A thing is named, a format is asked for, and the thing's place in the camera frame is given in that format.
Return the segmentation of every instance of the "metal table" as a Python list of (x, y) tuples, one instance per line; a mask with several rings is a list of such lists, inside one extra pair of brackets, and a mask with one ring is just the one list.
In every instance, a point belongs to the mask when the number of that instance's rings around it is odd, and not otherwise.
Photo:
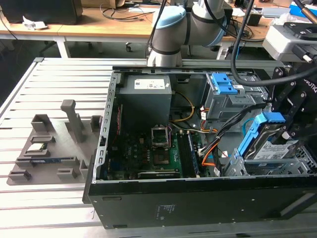
[[(66, 119), (63, 99), (76, 100), (82, 119), (102, 115), (113, 65), (145, 65), (144, 59), (37, 58), (0, 108), (0, 237), (316, 237), (317, 206), (288, 221), (213, 224), (185, 227), (104, 230), (91, 205), (82, 203), (84, 184), (9, 186), (13, 168), (31, 132), (35, 114)], [(240, 67), (261, 67), (269, 75), (279, 63), (243, 61)], [(184, 60), (185, 66), (229, 67), (220, 60)]]

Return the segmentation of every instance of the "yellow wire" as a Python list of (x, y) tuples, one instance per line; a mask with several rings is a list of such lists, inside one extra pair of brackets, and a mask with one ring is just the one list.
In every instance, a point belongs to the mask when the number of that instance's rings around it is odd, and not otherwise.
[(189, 100), (189, 98), (187, 98), (184, 94), (182, 94), (182, 93), (180, 93), (180, 92), (176, 92), (176, 93), (182, 95), (182, 96), (189, 102), (190, 106), (192, 107), (192, 112), (191, 112), (190, 115), (189, 115), (188, 117), (186, 117), (186, 118), (176, 119), (176, 120), (170, 120), (170, 121), (171, 121), (171, 122), (181, 122), (181, 121), (188, 120), (188, 119), (190, 119), (190, 118), (193, 116), (193, 114), (194, 114), (194, 112), (195, 112), (194, 104), (193, 104), (193, 103)]
[(201, 129), (201, 131), (209, 132), (210, 130), (206, 130), (206, 129), (203, 128), (203, 122), (204, 122), (204, 121), (202, 121), (202, 123), (200, 124), (200, 129)]

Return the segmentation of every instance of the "motherboard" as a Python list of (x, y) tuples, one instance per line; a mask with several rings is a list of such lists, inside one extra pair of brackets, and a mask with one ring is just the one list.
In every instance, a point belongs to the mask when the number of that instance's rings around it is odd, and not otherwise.
[(109, 152), (107, 179), (196, 177), (199, 172), (197, 151), (201, 147), (200, 135), (172, 131), (168, 127), (159, 128), (158, 133), (149, 131), (119, 136)]

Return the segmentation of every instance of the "white label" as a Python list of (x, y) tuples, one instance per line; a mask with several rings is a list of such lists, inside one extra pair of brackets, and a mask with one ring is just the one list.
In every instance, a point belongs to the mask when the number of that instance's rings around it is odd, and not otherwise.
[(233, 87), (236, 89), (244, 89), (244, 87), (242, 85), (233, 85)]
[(136, 79), (134, 89), (165, 89), (164, 79)]
[(45, 160), (31, 160), (34, 163), (46, 163)]
[(213, 172), (217, 177), (220, 177), (220, 171), (216, 167), (213, 169)]
[(202, 112), (201, 115), (202, 115), (202, 120), (206, 120), (207, 114), (205, 112)]
[(222, 158), (228, 157), (228, 151), (223, 151), (223, 152), (221, 153), (221, 157), (222, 157)]
[(155, 212), (155, 218), (156, 220), (165, 220), (166, 218), (170, 218), (172, 213), (174, 213), (174, 210), (176, 208), (176, 205), (159, 205), (156, 208)]
[(287, 154), (290, 147), (292, 147), (298, 140), (289, 140), (283, 145), (272, 145), (267, 141), (261, 148), (261, 150), (254, 157), (255, 160), (267, 160), (267, 159), (283, 159)]

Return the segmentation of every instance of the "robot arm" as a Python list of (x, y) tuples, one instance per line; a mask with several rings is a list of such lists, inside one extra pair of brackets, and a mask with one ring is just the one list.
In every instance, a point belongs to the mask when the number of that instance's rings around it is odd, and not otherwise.
[[(215, 17), (225, 26), (223, 0), (208, 0), (208, 3)], [(156, 12), (153, 23), (158, 15), (159, 12)], [(223, 35), (224, 31), (211, 18), (203, 0), (199, 0), (190, 13), (179, 6), (167, 6), (156, 25), (148, 66), (181, 66), (182, 45), (208, 47), (217, 44)]]

